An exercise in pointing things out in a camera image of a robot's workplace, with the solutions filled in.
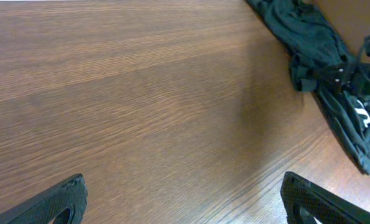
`wood grain surface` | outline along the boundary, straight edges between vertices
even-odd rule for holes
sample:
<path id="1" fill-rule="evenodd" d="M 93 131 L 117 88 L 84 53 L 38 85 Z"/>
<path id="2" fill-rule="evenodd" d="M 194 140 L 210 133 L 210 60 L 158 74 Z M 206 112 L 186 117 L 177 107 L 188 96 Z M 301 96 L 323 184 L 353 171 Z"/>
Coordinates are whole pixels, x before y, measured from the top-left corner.
<path id="1" fill-rule="evenodd" d="M 82 173 L 88 223 L 285 223 L 362 175 L 241 0 L 0 2 L 0 213 Z"/>

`green cloth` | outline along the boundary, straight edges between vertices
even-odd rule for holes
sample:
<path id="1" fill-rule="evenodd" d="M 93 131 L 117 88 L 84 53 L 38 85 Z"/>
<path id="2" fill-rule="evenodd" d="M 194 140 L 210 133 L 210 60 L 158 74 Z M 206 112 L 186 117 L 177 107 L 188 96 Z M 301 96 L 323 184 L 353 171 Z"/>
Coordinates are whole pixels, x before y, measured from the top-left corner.
<path id="1" fill-rule="evenodd" d="M 315 69 L 354 60 L 340 36 L 312 4 L 301 0 L 247 2 L 287 47 L 292 57 L 290 74 L 294 88 L 315 91 L 343 146 L 360 168 L 370 174 L 370 96 L 356 97 L 346 91 L 334 93 L 312 77 Z"/>

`clothing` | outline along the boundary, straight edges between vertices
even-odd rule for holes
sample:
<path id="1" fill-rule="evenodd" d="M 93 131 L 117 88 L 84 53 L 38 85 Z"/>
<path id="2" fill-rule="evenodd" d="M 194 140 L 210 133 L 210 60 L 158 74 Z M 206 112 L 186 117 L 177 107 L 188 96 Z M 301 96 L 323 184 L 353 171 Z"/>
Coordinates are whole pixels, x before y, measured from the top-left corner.
<path id="1" fill-rule="evenodd" d="M 343 146 L 370 174 L 370 90 L 357 96 L 346 90 L 336 92 L 313 76 L 321 68 L 355 60 L 340 36 L 312 4 L 301 0 L 247 2 L 287 47 L 292 57 L 289 66 L 294 89 L 316 93 Z"/>

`white logo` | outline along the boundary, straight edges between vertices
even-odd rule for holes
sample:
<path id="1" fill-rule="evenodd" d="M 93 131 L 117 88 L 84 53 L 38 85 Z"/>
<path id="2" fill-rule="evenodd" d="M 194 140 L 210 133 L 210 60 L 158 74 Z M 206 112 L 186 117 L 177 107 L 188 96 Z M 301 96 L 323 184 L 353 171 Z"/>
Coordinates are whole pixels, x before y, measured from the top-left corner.
<path id="1" fill-rule="evenodd" d="M 363 120 L 364 127 L 368 127 L 370 124 L 370 115 L 367 113 L 366 109 L 364 109 L 363 104 L 358 100 L 358 103 L 361 105 L 362 108 L 355 108 L 356 112 L 361 115 L 367 116 L 367 119 Z"/>

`wooden table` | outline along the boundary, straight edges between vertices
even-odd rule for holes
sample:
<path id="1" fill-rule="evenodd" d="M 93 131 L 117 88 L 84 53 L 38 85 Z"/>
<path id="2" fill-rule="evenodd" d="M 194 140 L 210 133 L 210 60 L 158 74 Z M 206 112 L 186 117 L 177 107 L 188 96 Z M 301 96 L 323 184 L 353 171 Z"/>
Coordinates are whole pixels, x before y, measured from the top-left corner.
<path id="1" fill-rule="evenodd" d="M 0 213 L 82 173 L 83 223 L 285 223 L 292 170 L 370 176 L 241 0 L 0 2 Z"/>

